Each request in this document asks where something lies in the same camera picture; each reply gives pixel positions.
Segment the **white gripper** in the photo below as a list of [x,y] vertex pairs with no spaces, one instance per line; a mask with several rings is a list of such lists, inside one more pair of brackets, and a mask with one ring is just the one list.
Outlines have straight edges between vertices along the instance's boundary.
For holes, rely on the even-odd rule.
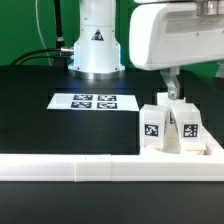
[[[134,0],[129,55],[133,65],[160,70],[168,98],[180,98],[178,66],[224,58],[224,0]],[[213,78],[224,90],[224,60]]]

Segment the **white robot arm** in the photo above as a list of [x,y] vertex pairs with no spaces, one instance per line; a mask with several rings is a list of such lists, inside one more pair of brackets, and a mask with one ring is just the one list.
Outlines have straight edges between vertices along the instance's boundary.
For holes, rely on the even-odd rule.
[[[183,65],[224,60],[224,0],[133,0],[129,57],[158,70],[172,100],[183,97]],[[80,0],[80,36],[69,66],[86,79],[108,79],[124,70],[115,38],[115,0]]]

